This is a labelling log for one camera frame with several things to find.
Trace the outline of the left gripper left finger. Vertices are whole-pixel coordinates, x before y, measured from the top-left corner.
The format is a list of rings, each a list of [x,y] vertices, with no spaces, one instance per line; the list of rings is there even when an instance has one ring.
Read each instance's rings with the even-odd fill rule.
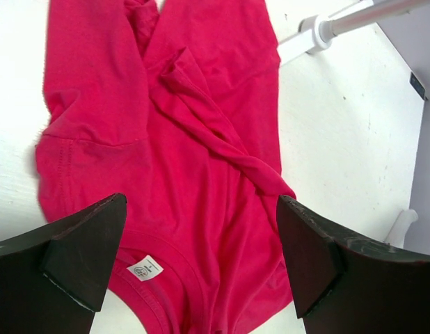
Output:
[[[0,241],[0,333],[89,333],[127,217],[115,193]]]

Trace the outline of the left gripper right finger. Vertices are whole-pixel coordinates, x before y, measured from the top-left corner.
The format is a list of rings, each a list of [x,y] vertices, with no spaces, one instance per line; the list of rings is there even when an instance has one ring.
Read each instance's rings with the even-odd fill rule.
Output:
[[[430,333],[430,255],[324,218],[289,196],[277,224],[307,333]]]

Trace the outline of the red t shirt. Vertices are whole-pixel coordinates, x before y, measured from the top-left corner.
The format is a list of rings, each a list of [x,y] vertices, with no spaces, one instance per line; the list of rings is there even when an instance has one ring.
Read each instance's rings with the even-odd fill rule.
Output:
[[[35,151],[48,221],[113,193],[110,290],[149,333],[249,333],[292,301],[263,1],[52,1]]]

